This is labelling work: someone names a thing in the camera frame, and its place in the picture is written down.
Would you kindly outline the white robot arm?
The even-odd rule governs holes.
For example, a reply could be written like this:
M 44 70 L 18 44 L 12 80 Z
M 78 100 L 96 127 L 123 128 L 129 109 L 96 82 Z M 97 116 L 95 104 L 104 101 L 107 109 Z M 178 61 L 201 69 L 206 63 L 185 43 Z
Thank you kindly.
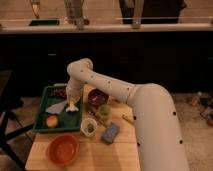
M 67 73 L 68 101 L 88 83 L 132 108 L 141 171 L 190 171 L 176 108 L 164 87 L 96 73 L 88 58 L 70 63 Z

